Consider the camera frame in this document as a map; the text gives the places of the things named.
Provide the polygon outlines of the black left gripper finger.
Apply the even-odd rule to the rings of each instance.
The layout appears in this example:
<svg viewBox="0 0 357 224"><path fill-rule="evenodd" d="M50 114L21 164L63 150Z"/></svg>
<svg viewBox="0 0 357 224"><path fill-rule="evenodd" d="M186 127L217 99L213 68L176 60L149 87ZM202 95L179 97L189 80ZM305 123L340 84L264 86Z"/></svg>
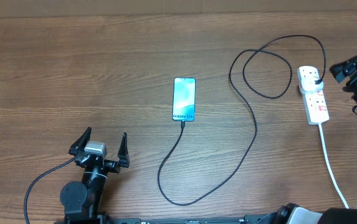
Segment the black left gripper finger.
<svg viewBox="0 0 357 224"><path fill-rule="evenodd" d="M123 133L121 143L120 143L120 148L119 148L117 156L119 158L118 165L120 167L129 168L130 158L129 158L129 154L128 154L127 133L126 132Z"/></svg>
<svg viewBox="0 0 357 224"><path fill-rule="evenodd" d="M90 140L92 128L88 127L85 132L70 146L69 154L76 156L80 151L84 151L85 146Z"/></svg>

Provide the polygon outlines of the blue Galaxy smartphone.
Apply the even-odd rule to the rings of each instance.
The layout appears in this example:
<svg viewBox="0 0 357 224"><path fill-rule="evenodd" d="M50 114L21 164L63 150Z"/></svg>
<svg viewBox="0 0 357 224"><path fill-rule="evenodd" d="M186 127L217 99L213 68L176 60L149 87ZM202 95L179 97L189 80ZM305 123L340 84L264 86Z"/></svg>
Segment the blue Galaxy smartphone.
<svg viewBox="0 0 357 224"><path fill-rule="evenodd" d="M174 121L194 121L196 101L196 79L176 77L173 88Z"/></svg>

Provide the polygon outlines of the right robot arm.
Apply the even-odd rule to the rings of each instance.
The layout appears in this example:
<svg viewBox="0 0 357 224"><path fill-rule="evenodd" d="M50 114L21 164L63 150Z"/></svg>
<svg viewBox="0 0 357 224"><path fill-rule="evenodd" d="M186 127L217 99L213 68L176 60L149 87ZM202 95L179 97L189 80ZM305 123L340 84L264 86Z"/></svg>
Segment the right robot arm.
<svg viewBox="0 0 357 224"><path fill-rule="evenodd" d="M323 134L322 124L329 120L329 114L326 107L325 97L320 87L313 90L307 88L306 76L307 67L299 68L298 79L300 80L300 91L302 92L303 103L307 116L308 124L318 126L320 133L321 146L328 173L333 182L333 186L338 193L344 208L329 208L324 212L313 212L303 208L295 203L289 203L280 207L276 212L270 213L260 220L258 223L317 223L317 224L332 224L332 223L354 223L357 224L357 207L350 208L338 187L328 159L328 154L325 144L325 136ZM343 91L351 92L351 97L356 105L352 107L352 112L357 114L357 55L351 57L347 61L334 64L330 67L330 72L337 82L342 82L345 78L349 78Z"/></svg>

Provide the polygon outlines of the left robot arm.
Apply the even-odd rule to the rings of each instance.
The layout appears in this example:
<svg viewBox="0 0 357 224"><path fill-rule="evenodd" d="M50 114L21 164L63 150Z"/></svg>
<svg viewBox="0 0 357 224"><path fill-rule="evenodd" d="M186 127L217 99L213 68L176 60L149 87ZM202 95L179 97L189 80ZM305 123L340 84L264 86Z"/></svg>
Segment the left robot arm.
<svg viewBox="0 0 357 224"><path fill-rule="evenodd" d="M91 127L87 128L69 149L74 162L84 172L82 180L69 182L60 192L64 223L111 223L112 218L98 210L105 182L109 173L118 174L122 167L130 166L127 133L123 133L118 160L112 161L106 158L106 144L90 139L91 131Z"/></svg>

